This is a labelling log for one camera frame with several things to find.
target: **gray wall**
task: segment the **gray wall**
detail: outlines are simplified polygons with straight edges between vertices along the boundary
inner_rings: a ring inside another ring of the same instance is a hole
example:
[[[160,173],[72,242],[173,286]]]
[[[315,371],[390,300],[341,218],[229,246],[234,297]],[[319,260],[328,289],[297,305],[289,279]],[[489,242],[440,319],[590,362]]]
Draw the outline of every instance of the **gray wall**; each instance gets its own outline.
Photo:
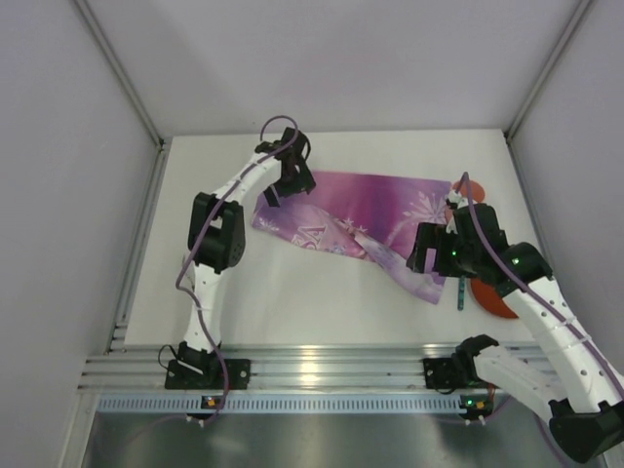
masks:
[[[166,135],[507,127],[574,0],[91,0]]]
[[[67,0],[0,2],[0,466],[58,456],[155,155]]]
[[[624,2],[597,2],[516,138],[565,296],[624,371]]]

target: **orange plate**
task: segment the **orange plate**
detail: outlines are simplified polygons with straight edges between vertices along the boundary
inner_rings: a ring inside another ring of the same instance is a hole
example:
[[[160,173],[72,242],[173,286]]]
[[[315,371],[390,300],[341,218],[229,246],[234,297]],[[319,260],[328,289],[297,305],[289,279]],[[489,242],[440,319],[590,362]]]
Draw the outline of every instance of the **orange plate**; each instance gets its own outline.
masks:
[[[472,294],[487,312],[503,319],[517,319],[518,316],[505,305],[492,286],[488,286],[477,278],[470,280]]]

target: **metal frame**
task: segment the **metal frame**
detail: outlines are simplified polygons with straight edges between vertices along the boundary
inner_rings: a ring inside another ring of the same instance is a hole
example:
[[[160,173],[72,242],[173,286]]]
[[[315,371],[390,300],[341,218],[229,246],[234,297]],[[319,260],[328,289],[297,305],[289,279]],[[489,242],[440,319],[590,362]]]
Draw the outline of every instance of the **metal frame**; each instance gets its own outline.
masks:
[[[80,466],[87,448],[94,415],[98,409],[98,402],[100,398],[104,398],[102,396],[133,393],[142,396],[151,395],[149,398],[154,399],[158,398],[159,394],[164,393],[163,384],[165,381],[165,370],[160,368],[156,362],[159,349],[155,347],[127,349],[124,338],[128,310],[136,289],[137,273],[142,263],[142,254],[171,146],[166,144],[160,136],[88,1],[71,0],[71,3],[103,53],[138,118],[156,144],[157,156],[134,230],[132,250],[119,291],[108,345],[103,356],[93,356],[87,360],[80,379],[77,401],[73,409],[66,441],[60,455],[59,467]],[[504,133],[533,226],[547,256],[548,251],[544,242],[543,229],[535,217],[535,204],[531,200],[522,166],[514,152],[513,139],[595,3],[596,0],[578,1],[560,39],[533,82],[530,92],[524,99],[510,128]],[[392,397],[397,395],[431,395],[431,391],[424,386],[423,368],[420,360],[424,357],[448,356],[453,348],[454,343],[393,347],[224,347],[223,351],[228,357],[251,359],[255,370],[250,381],[250,389],[246,392],[232,392],[233,398],[240,398],[244,395],[262,396],[269,394],[307,398],[310,395],[328,393]],[[520,345],[516,343],[512,347],[512,353],[517,357],[526,359],[542,371],[552,372],[548,361],[534,343]],[[169,350],[162,354],[164,360],[172,357]],[[177,398],[180,395],[193,396],[202,393],[204,392],[167,391],[167,395]],[[621,453],[610,453],[606,459],[619,460],[618,457],[624,459],[624,455]]]

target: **purple cloth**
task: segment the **purple cloth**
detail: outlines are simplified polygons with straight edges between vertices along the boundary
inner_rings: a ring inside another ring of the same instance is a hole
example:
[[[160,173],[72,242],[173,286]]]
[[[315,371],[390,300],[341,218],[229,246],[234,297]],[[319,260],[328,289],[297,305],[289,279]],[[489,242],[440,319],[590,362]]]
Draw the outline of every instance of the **purple cloth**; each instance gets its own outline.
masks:
[[[282,199],[280,208],[260,196],[252,226],[305,249],[375,261],[410,293],[438,303],[444,278],[413,273],[405,259],[420,221],[446,223],[450,182],[320,171],[314,178],[310,195]]]

